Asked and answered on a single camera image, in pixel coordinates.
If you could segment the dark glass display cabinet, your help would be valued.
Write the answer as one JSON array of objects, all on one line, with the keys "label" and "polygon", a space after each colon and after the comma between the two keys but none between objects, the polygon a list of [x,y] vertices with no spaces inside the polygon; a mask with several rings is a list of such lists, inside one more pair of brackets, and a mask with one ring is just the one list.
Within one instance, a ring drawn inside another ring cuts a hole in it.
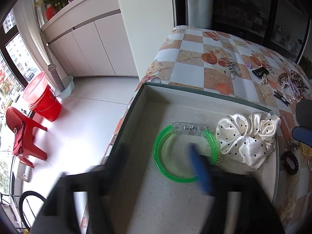
[{"label": "dark glass display cabinet", "polygon": [[311,0],[213,0],[212,29],[298,63],[309,39]]}]

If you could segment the red plastic chair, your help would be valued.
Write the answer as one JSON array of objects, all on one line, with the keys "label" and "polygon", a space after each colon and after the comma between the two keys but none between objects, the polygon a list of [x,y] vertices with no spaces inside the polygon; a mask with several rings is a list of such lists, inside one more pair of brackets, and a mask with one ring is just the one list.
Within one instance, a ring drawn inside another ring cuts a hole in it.
[{"label": "red plastic chair", "polygon": [[33,135],[34,128],[47,132],[48,129],[45,126],[25,116],[14,107],[7,108],[6,123],[14,133],[13,155],[18,157],[22,164],[34,168],[33,163],[27,156],[34,156],[43,161],[47,160],[47,153],[34,144],[35,136]]}]

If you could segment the small black hair clip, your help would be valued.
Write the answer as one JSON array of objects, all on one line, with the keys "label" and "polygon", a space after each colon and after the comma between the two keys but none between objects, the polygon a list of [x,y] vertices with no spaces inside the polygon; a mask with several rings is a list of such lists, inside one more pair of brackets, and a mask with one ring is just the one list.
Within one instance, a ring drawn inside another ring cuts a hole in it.
[{"label": "small black hair clip", "polygon": [[278,90],[273,92],[273,96],[281,100],[286,106],[289,106],[290,103],[285,99],[285,97]]}]

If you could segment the black bow hair clip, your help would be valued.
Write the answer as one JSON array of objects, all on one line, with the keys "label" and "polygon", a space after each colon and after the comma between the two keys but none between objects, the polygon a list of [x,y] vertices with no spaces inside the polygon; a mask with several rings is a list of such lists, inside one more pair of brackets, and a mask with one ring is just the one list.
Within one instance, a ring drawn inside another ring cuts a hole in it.
[{"label": "black bow hair clip", "polygon": [[268,75],[269,71],[265,67],[260,66],[259,68],[252,70],[252,73],[258,78],[262,78],[264,75]]}]

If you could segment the green plastic bangle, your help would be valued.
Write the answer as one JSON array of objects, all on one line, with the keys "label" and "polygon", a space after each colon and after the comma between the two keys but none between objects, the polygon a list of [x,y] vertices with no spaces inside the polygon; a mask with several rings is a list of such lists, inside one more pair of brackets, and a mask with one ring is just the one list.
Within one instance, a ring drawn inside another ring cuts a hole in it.
[{"label": "green plastic bangle", "polygon": [[215,137],[205,125],[174,122],[166,126],[153,144],[153,158],[158,170],[168,179],[178,183],[193,183],[196,176],[192,168],[188,144],[198,147],[200,155],[215,164],[218,146]]}]

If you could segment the white polka dot scrunchie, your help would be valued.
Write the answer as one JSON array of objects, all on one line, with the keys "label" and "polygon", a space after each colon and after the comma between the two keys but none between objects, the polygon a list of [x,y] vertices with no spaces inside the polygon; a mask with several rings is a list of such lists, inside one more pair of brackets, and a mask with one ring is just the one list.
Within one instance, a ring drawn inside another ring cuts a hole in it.
[{"label": "white polka dot scrunchie", "polygon": [[215,137],[220,153],[259,169],[275,150],[281,119],[270,113],[235,113],[219,120]]}]

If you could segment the grey shallow tray box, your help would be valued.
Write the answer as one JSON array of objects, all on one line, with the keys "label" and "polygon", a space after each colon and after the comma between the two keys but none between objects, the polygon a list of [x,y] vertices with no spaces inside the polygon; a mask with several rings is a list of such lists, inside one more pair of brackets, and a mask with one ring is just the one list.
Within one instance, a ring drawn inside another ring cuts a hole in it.
[{"label": "grey shallow tray box", "polygon": [[117,186],[105,198],[115,233],[200,233],[213,199],[201,192],[188,144],[237,174],[253,173],[269,199],[277,193],[277,153],[259,169],[234,161],[213,146],[218,121],[235,113],[268,114],[269,108],[190,88],[144,83],[108,151],[127,159]]}]

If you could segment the red plastic bucket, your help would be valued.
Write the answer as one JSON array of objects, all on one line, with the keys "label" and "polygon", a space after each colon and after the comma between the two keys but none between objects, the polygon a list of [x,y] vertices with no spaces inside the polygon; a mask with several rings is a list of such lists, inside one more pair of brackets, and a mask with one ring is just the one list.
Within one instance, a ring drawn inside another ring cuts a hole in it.
[{"label": "red plastic bucket", "polygon": [[27,102],[30,111],[50,122],[55,121],[61,112],[62,105],[48,84],[44,71],[32,78],[24,89],[22,98]]}]

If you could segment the white low cabinet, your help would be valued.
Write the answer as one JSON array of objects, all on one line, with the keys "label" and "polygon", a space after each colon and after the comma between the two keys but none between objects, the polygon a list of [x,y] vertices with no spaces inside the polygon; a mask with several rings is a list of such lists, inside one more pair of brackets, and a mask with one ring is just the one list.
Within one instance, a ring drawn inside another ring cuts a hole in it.
[{"label": "white low cabinet", "polygon": [[41,30],[68,75],[137,76],[118,0],[74,0]]}]

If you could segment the yellow flower plant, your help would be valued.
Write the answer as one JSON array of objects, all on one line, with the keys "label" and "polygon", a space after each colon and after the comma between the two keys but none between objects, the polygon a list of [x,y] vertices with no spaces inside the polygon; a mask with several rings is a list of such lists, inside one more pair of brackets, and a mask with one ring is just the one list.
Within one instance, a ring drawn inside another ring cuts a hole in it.
[{"label": "yellow flower plant", "polygon": [[68,5],[68,0],[38,0],[34,3],[34,7],[38,8],[41,4],[51,5],[56,12],[59,12],[66,5]]}]

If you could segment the checkered floral tablecloth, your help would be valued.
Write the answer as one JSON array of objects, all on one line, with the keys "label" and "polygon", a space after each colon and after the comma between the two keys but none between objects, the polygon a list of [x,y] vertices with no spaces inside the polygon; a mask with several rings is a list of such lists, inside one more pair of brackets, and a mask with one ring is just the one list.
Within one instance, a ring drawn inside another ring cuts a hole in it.
[{"label": "checkered floral tablecloth", "polygon": [[[269,71],[262,78],[252,73],[260,66]],[[278,52],[231,34],[179,26],[169,34],[142,82],[159,79],[162,84],[214,92],[276,110],[282,118],[278,140],[285,142],[295,126],[295,105],[287,107],[273,92],[282,91],[291,70],[308,87],[300,91],[302,97],[311,99],[311,83],[302,68]]]}]

